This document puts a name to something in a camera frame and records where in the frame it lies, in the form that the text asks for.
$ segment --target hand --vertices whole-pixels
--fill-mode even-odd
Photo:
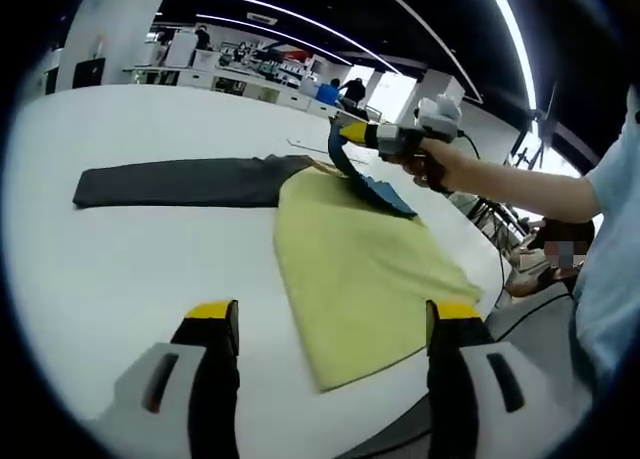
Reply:
[[[450,191],[458,190],[458,184],[464,174],[464,166],[471,159],[451,144],[446,144],[435,139],[423,139],[420,149],[430,153],[445,169],[442,185]],[[420,187],[429,187],[424,161],[419,157],[408,160],[395,158],[391,162],[401,164],[407,174],[413,176],[413,182]]]

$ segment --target ceiling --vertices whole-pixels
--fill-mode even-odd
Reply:
[[[379,55],[426,63],[468,81],[436,40],[394,0],[260,0],[325,24]],[[480,107],[520,128],[528,107],[518,57],[494,0],[403,0],[454,51],[467,76],[482,95]],[[625,78],[620,58],[607,39],[585,19],[572,0],[508,0],[527,48],[538,107],[546,109],[554,84],[552,115],[602,155],[617,138],[624,115]],[[161,20],[195,22],[209,14],[249,22],[247,12],[278,19],[274,29],[328,51],[361,52],[317,26],[263,6],[237,0],[165,0]],[[233,26],[255,32],[252,28]],[[373,59],[351,62],[388,70]],[[401,72],[424,71],[394,64]],[[583,171],[588,162],[562,138],[554,145]]]

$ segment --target black cloth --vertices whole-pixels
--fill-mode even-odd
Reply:
[[[367,94],[367,88],[361,82],[355,80],[347,82],[344,87],[347,88],[347,92],[344,93],[344,97],[351,99],[354,102],[360,102]]]
[[[345,101],[344,98],[339,99],[339,101],[340,101],[340,104],[342,104],[342,107],[344,107],[344,110],[347,111],[349,114],[353,114],[354,116],[369,122],[369,114],[367,113],[367,111],[365,111],[364,109],[358,109],[356,106],[353,105],[353,102]]]
[[[233,51],[233,60],[235,62],[240,62],[240,61],[242,61],[242,59],[244,58],[244,56],[246,54],[247,54],[247,50],[246,49],[240,50],[240,48],[238,48],[235,51]]]
[[[209,34],[202,30],[202,29],[198,29],[196,31],[196,35],[198,36],[198,43],[196,44],[196,49],[199,50],[207,50],[207,48],[209,47],[209,43],[211,42],[211,36],[209,36]]]
[[[280,187],[307,156],[188,159],[82,173],[73,202],[104,206],[277,207]]]

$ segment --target black cable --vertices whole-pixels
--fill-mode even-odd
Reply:
[[[548,306],[549,304],[551,304],[552,302],[561,299],[563,297],[573,297],[571,294],[569,294],[568,292],[565,292],[564,294],[560,294],[559,296],[555,296],[552,297],[551,299],[549,299],[546,302],[543,302],[542,304],[540,304],[539,306],[534,307],[533,309],[531,309],[529,312],[527,312],[524,316],[522,316],[520,319],[518,319],[515,324],[513,324],[509,329],[507,329],[502,335],[500,335],[500,337],[498,339],[496,339],[496,342],[500,342],[502,341],[505,337],[507,337],[509,334],[511,334],[513,332],[513,330],[518,327],[520,324],[522,324],[522,322],[529,317],[531,314],[533,314],[534,312],[539,311],[540,309],[542,309],[545,306]]]
[[[478,152],[478,148],[476,147],[473,140],[464,131],[459,131],[458,137],[464,137],[465,139],[467,139],[467,141],[469,141],[469,144],[471,144],[471,147],[473,147],[473,152],[476,153],[476,157],[478,158],[478,160],[480,160],[480,153]]]
[[[460,205],[460,204],[456,204],[455,202],[454,202],[454,205],[455,205],[458,209],[462,209],[462,208],[464,208],[464,207],[467,207],[467,206],[468,206],[468,205],[470,205],[470,204],[473,204],[473,203],[474,203],[474,202],[476,202],[477,200],[478,200],[478,198],[477,198],[477,197],[474,197],[473,199],[471,199],[471,200],[469,200],[469,201],[465,202],[465,203],[464,203],[464,204],[462,204],[462,205]]]
[[[497,219],[496,219],[496,214],[495,211],[493,211],[493,208],[491,208],[491,212],[492,212],[492,216],[493,216],[493,228],[495,229],[494,231],[494,237],[496,239],[496,249],[498,249],[498,260],[500,261],[500,273],[502,276],[502,288],[500,289],[500,292],[498,293],[498,297],[496,298],[496,300],[493,303],[493,307],[495,307],[496,309],[500,309],[500,306],[498,305],[498,303],[500,302],[500,298],[502,297],[502,292],[504,291],[506,284],[505,284],[505,277],[504,277],[504,263],[503,261],[503,257],[502,257],[502,251],[500,250],[500,237],[498,234],[498,225],[497,225]]]

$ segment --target light blue shirt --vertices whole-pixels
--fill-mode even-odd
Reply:
[[[575,288],[576,333],[599,388],[612,379],[640,318],[640,100],[633,88],[627,108],[620,137],[587,175],[604,220]]]

